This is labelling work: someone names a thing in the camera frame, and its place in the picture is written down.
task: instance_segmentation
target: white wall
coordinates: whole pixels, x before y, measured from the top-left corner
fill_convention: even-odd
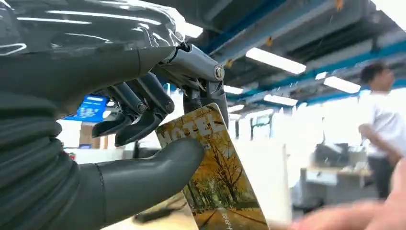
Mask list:
[[[126,157],[122,149],[68,149],[68,153],[75,153],[78,164],[99,163],[122,160]]]
[[[79,147],[81,121],[57,120],[62,126],[62,132],[58,139],[64,143],[64,147]]]
[[[289,224],[292,206],[283,144],[273,139],[233,142],[265,218]]]

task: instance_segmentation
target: blue screen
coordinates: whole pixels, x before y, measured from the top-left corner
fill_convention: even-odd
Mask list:
[[[87,95],[76,112],[76,115],[67,116],[64,120],[100,122],[106,110],[106,98]]]

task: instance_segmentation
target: desk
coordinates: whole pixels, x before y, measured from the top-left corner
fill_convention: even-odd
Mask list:
[[[339,176],[357,176],[360,178],[360,186],[365,186],[365,178],[371,176],[371,171],[362,170],[344,170],[342,168],[327,167],[307,167],[302,168],[306,172],[306,181],[316,184],[325,184],[336,186]]]
[[[269,226],[270,230],[287,230],[286,226],[276,223],[269,223]],[[102,230],[198,230],[198,227],[192,213],[187,215],[183,211],[143,225],[137,224],[132,218],[129,218]]]
[[[350,203],[377,197],[374,186],[366,186],[369,170],[344,171],[341,168],[309,166],[301,169],[300,200],[316,198],[326,205]]]

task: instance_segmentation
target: robotic hand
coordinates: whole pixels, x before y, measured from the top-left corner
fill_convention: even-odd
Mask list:
[[[96,230],[182,190],[204,154],[194,139],[148,159],[85,165],[56,139],[56,120],[91,92],[120,106],[95,137],[116,133],[116,146],[145,137],[174,108],[155,74],[184,91],[186,113],[216,102],[228,119],[224,70],[183,41],[177,12],[142,1],[3,0],[0,16],[0,229]]]

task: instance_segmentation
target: blue ceiling beam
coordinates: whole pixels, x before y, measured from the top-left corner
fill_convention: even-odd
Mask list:
[[[232,101],[244,100],[244,99],[250,98],[252,96],[255,96],[258,93],[264,93],[266,91],[277,89],[279,87],[288,87],[289,85],[294,84],[299,81],[315,79],[316,75],[319,73],[333,72],[337,69],[352,68],[357,63],[360,63],[360,62],[386,58],[390,55],[399,54],[399,53],[403,53],[403,52],[406,52],[406,40],[399,42],[399,43],[389,45],[385,48],[382,48],[378,52],[367,52],[367,53],[357,55],[352,58],[349,58],[349,59],[346,59],[346,60],[343,60],[343,61],[340,61],[340,62],[337,62],[334,64],[326,65],[324,67],[311,70],[311,71],[303,73],[299,76],[289,76],[286,79],[276,82],[269,86],[253,89],[253,90],[250,90],[245,93],[238,94],[238,95],[235,95],[235,94],[230,95],[228,97],[228,99],[232,100]]]
[[[244,29],[252,26],[264,16],[268,15],[271,11],[278,8],[285,1],[286,0],[264,0],[259,7],[257,7],[251,13],[247,14],[236,24],[226,29],[222,34],[213,39],[209,44],[200,47],[200,49],[207,54],[212,54],[213,51],[217,50],[224,43],[237,36]]]
[[[393,89],[400,89],[400,88],[406,88],[406,79],[397,79],[395,81],[395,83],[393,84]],[[368,89],[368,87],[364,86],[364,87],[361,87],[361,90],[356,93],[335,92],[335,93],[303,100],[303,101],[298,102],[298,104],[307,103],[307,105],[312,105],[312,104],[323,103],[326,101],[339,100],[339,99],[344,99],[344,98],[349,98],[349,97],[356,97],[356,96],[359,96],[359,94],[363,90],[367,90],[367,89]]]

